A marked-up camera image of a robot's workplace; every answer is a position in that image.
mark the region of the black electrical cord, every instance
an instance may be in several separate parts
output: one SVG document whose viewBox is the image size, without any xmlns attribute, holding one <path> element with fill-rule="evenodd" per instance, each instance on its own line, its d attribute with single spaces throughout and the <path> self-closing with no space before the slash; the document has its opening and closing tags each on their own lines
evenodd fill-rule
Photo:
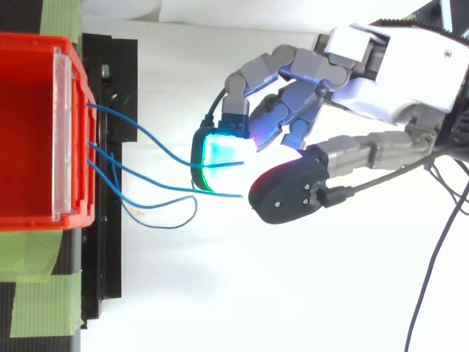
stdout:
<svg viewBox="0 0 469 352">
<path fill-rule="evenodd" d="M 437 174 L 435 174 L 431 169 L 429 170 L 429 173 L 431 174 L 431 176 L 439 183 L 441 184 L 445 190 L 448 191 L 449 195 L 451 196 L 451 198 L 453 199 L 453 202 L 454 204 L 457 204 L 457 198 L 460 198 L 461 195 L 456 193 L 450 186 L 448 186 L 448 184 L 445 182 L 445 180 L 441 177 L 441 174 L 439 173 L 439 171 L 436 169 L 436 167 L 434 166 L 434 169 L 435 171 L 437 172 Z M 464 211 L 463 209 L 460 209 L 459 210 L 461 213 L 463 213 L 464 215 L 466 216 L 469 216 L 469 213 Z"/>
<path fill-rule="evenodd" d="M 210 107 L 210 110 L 208 111 L 207 115 L 213 116 L 213 114 L 215 113 L 215 110 L 217 109 L 218 104 L 220 104 L 225 94 L 226 94 L 226 90 L 223 88 L 221 92 L 218 93 L 217 98 L 215 99 L 212 106 Z"/>
<path fill-rule="evenodd" d="M 200 127 L 213 127 L 214 126 L 214 116 L 215 110 L 217 109 L 218 104 L 220 104 L 221 100 L 226 94 L 226 90 L 223 88 L 217 95 L 217 98 L 213 102 L 212 106 L 210 107 L 209 111 L 205 115 L 205 118 L 202 120 L 202 124 Z"/>
<path fill-rule="evenodd" d="M 388 182 L 390 180 L 393 180 L 396 177 L 402 176 L 407 174 L 408 172 L 411 172 L 415 169 L 418 169 L 420 166 L 425 165 L 431 161 L 434 161 L 436 158 L 439 158 L 443 155 L 449 154 L 454 152 L 457 149 L 446 149 L 446 150 L 441 150 L 439 152 L 432 153 L 425 158 L 420 159 L 419 161 L 416 161 L 415 163 L 411 165 L 407 165 L 405 167 L 402 167 L 401 169 L 394 171 L 390 174 L 387 174 L 385 176 L 379 177 L 376 180 L 371 180 L 367 183 L 364 183 L 363 185 L 359 185 L 356 187 L 353 187 L 353 193 L 357 194 L 358 192 L 365 191 L 368 188 L 375 187 L 380 185 L 381 183 Z"/>
<path fill-rule="evenodd" d="M 444 242 L 446 236 L 448 235 L 449 229 L 451 228 L 451 225 L 453 224 L 454 219 L 456 218 L 459 210 L 462 207 L 462 204 L 464 203 L 464 201 L 468 197 L 468 195 L 469 195 L 469 182 L 466 185 L 466 187 L 464 188 L 464 191 L 462 192 L 461 198 L 459 199 L 458 203 L 456 204 L 456 207 L 454 207 L 453 212 L 449 216 L 449 219 L 446 222 L 446 226 L 443 229 L 443 232 L 441 233 L 440 239 L 438 240 L 437 245 L 436 245 L 436 247 L 433 251 L 432 257 L 430 258 L 430 263 L 428 265 L 428 269 L 426 270 L 424 283 L 422 284 L 422 288 L 420 290 L 420 295 L 418 296 L 416 308 L 413 312 L 412 320 L 410 321 L 409 331 L 407 333 L 407 339 L 405 340 L 404 352 L 409 351 L 410 339 L 412 338 L 413 328 L 414 328 L 414 325 L 416 324 L 417 317 L 418 317 L 418 312 L 420 311 L 422 301 L 424 300 L 425 291 L 426 291 L 426 288 L 427 288 L 428 283 L 430 281 L 430 277 L 431 277 L 432 271 L 433 271 L 433 265 L 435 264 L 435 261 L 437 259 L 438 252 L 440 251 L 441 246 L 443 245 L 443 242 Z"/>
<path fill-rule="evenodd" d="M 404 166 L 397 171 L 391 172 L 390 174 L 379 177 L 375 180 L 371 180 L 367 183 L 364 183 L 363 185 L 359 185 L 356 187 L 339 186 L 334 188 L 320 189 L 317 191 L 317 199 L 325 208 L 338 205 L 342 202 L 345 202 L 348 198 L 355 196 L 358 192 L 365 191 L 366 189 L 378 186 L 381 183 L 388 182 L 396 177 L 405 175 L 408 172 L 419 168 L 420 166 L 432 164 L 436 158 L 439 158 L 443 155 L 447 155 L 459 150 L 466 150 L 468 148 L 469 146 L 465 145 L 463 147 L 450 147 L 444 150 L 440 150 L 438 152 L 433 152 L 432 154 L 420 159 L 419 161 L 416 161 L 411 165 Z"/>
<path fill-rule="evenodd" d="M 194 210 L 193 210 L 193 214 L 192 216 L 186 220 L 185 222 L 183 222 L 182 224 L 179 224 L 177 226 L 155 226 L 155 225 L 148 225 L 148 224 L 145 224 L 144 222 L 141 222 L 140 220 L 138 220 L 131 212 L 130 210 L 127 209 L 127 207 L 125 206 L 124 202 L 121 202 L 122 203 L 122 207 L 124 208 L 125 212 L 132 218 L 132 220 L 134 220 L 134 222 L 136 222 L 137 224 L 141 225 L 141 226 L 144 226 L 144 227 L 148 227 L 149 229 L 157 229 L 157 230 L 175 230 L 175 229 L 180 229 L 181 227 L 184 227 L 185 225 L 187 225 L 189 222 L 191 222 L 197 215 L 197 211 L 199 210 L 199 205 L 197 203 L 197 198 L 195 198 L 194 196 L 190 196 L 192 199 L 193 199 L 193 203 L 194 203 Z"/>
<path fill-rule="evenodd" d="M 469 176 L 469 169 L 468 167 L 466 166 L 466 164 L 464 164 L 462 161 L 459 161 L 459 160 L 456 160 L 456 159 L 453 159 L 456 164 L 459 165 L 459 167 L 466 173 L 467 176 Z"/>
<path fill-rule="evenodd" d="M 111 165 L 112 167 L 112 173 L 113 173 L 113 176 L 114 176 L 114 182 L 116 183 L 116 187 L 117 188 L 120 188 L 119 187 L 119 179 L 117 177 L 117 172 L 116 172 L 116 166 L 114 164 Z M 122 204 L 122 207 L 124 208 L 125 212 L 132 218 L 132 220 L 134 220 L 137 224 L 141 225 L 141 226 L 144 226 L 144 227 L 148 227 L 149 229 L 155 229 L 155 230 L 175 230 L 175 229 L 180 229 L 181 227 L 184 227 L 185 225 L 187 225 L 189 222 L 191 222 L 197 215 L 197 211 L 199 210 L 199 203 L 197 202 L 197 198 L 195 198 L 195 196 L 193 195 L 190 195 L 190 196 L 186 196 L 186 197 L 182 197 L 182 198 L 178 198 L 176 199 L 176 202 L 181 202 L 183 200 L 187 200 L 187 199 L 192 199 L 193 200 L 193 204 L 194 204 L 194 210 L 193 210 L 193 214 L 192 216 L 186 220 L 185 222 L 183 222 L 182 224 L 179 224 L 179 225 L 175 225 L 175 226 L 160 226 L 160 225 L 149 225 L 149 224 L 145 224 L 144 222 L 138 220 L 131 212 L 130 210 L 127 208 L 127 206 L 125 205 L 125 203 L 122 201 L 122 199 L 119 199 L 121 204 Z"/>
</svg>

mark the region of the white backdrop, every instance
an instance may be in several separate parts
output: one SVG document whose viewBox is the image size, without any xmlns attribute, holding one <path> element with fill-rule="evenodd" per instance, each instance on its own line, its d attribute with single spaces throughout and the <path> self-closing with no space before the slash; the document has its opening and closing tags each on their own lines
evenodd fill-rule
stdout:
<svg viewBox="0 0 469 352">
<path fill-rule="evenodd" d="M 323 32 L 350 23 L 404 18 L 428 0 L 164 0 L 160 22 Z"/>
<path fill-rule="evenodd" d="M 84 31 L 139 40 L 139 122 L 186 159 L 227 75 L 279 44 L 308 48 L 313 40 L 131 21 L 87 20 Z M 252 106 L 261 98 L 252 97 Z M 310 142 L 386 128 L 323 109 Z M 189 170 L 142 135 L 124 146 L 124 164 L 189 186 Z M 460 190 L 462 172 L 448 160 L 438 164 Z M 340 181 L 379 175 L 361 170 Z M 126 174 L 123 190 L 146 204 L 177 196 Z M 102 317 L 89 322 L 83 352 L 402 351 L 428 260 L 453 208 L 423 170 L 281 226 L 262 223 L 245 200 L 199 201 L 196 220 L 172 232 L 124 217 L 123 298 L 106 301 Z M 191 212 L 188 203 L 139 216 L 168 224 Z M 458 217 L 442 248 L 412 352 L 469 350 L 468 225 Z"/>
</svg>

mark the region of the red plastic bin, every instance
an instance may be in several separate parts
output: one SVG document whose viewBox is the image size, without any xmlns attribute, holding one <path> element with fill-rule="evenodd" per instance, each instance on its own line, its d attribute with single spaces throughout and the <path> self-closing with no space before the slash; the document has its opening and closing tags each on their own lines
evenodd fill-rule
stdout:
<svg viewBox="0 0 469 352">
<path fill-rule="evenodd" d="M 64 37 L 0 33 L 0 231 L 95 220 L 95 99 Z"/>
</svg>

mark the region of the robotic hand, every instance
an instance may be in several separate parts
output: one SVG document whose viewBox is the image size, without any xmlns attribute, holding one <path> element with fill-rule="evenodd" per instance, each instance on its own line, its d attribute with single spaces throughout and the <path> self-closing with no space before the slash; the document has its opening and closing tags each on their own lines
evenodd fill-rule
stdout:
<svg viewBox="0 0 469 352">
<path fill-rule="evenodd" d="M 354 169 L 402 171 L 446 153 L 467 160 L 468 45 L 415 21 L 353 24 L 321 34 L 311 50 L 281 45 L 231 74 L 218 127 L 254 139 L 261 151 L 288 126 L 281 143 L 302 155 L 257 179 L 249 193 L 253 209 L 268 223 L 284 223 L 351 197 L 353 188 L 328 189 L 325 181 Z M 246 97 L 278 76 L 295 81 L 250 114 Z M 324 104 L 404 130 L 306 146 Z"/>
</svg>

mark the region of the masking tape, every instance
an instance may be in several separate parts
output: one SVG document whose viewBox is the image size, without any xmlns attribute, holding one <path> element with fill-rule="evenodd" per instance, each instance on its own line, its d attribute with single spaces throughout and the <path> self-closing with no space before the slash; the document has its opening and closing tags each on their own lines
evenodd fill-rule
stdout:
<svg viewBox="0 0 469 352">
<path fill-rule="evenodd" d="M 79 44 L 80 0 L 43 0 L 40 34 L 68 37 L 72 43 Z"/>
<path fill-rule="evenodd" d="M 0 282 L 46 282 L 62 231 L 0 232 Z"/>
<path fill-rule="evenodd" d="M 10 337 L 72 336 L 81 320 L 81 271 L 16 284 Z"/>
</svg>

